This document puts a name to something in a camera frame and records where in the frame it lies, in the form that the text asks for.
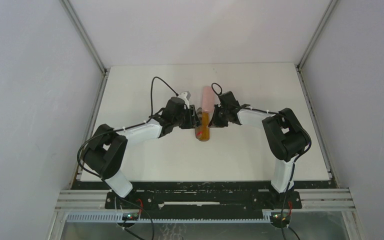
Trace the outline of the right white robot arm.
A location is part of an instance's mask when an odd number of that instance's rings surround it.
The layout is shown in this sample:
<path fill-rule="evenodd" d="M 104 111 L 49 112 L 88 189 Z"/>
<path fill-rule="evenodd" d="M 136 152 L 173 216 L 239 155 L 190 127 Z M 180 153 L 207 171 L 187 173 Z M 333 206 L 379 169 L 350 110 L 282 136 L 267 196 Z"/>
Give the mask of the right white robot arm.
<path fill-rule="evenodd" d="M 312 145 L 310 135 L 292 109 L 284 108 L 275 112 L 253 108 L 248 104 L 240 105 L 231 91 L 216 95 L 219 104 L 214 106 L 209 126 L 225 128 L 232 123 L 264 130 L 269 149 L 276 159 L 271 186 L 279 194 L 291 190 L 296 161 Z"/>

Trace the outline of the pink glasses case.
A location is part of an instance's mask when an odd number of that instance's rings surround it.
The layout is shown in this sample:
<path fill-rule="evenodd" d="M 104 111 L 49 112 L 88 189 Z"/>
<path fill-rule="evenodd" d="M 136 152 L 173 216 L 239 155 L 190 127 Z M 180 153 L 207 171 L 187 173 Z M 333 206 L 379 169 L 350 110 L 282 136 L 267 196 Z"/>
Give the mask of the pink glasses case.
<path fill-rule="evenodd" d="M 202 89 L 201 108 L 203 112 L 211 113 L 214 110 L 215 93 L 210 86 Z"/>

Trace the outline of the orange translucent sunglasses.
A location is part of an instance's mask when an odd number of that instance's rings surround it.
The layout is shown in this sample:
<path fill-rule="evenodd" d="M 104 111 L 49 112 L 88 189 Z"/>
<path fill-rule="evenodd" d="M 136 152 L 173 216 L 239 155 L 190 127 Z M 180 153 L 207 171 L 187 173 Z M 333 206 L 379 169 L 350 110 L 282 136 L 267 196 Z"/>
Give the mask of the orange translucent sunglasses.
<path fill-rule="evenodd" d="M 198 131 L 198 139 L 201 142 L 206 142 L 210 139 L 210 128 L 208 127 L 209 121 L 209 113 L 203 111 L 201 115 L 201 126 Z"/>

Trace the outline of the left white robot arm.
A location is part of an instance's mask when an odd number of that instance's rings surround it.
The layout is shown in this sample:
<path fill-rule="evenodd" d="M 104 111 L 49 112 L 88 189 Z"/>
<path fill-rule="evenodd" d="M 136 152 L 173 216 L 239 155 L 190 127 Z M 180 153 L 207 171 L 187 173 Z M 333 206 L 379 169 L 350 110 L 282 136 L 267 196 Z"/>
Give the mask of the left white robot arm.
<path fill-rule="evenodd" d="M 133 189 L 121 169 L 128 147 L 162 138 L 176 127 L 188 130 L 200 124 L 195 106 L 186 97 L 171 97 L 165 107 L 142 123 L 118 129 L 100 125 L 79 148 L 77 162 L 84 171 L 97 176 L 116 195 L 125 198 Z"/>

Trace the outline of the brown glasses case red stripe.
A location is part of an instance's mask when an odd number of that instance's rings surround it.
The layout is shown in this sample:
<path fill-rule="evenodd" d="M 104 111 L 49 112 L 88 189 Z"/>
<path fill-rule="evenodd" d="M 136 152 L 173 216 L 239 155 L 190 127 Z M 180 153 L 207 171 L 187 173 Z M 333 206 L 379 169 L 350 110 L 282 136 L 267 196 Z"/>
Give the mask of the brown glasses case red stripe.
<path fill-rule="evenodd" d="M 195 128 L 195 137 L 201 142 L 207 142 L 210 140 L 210 115 L 208 112 L 203 111 L 201 107 L 197 109 L 196 113 L 200 126 Z"/>

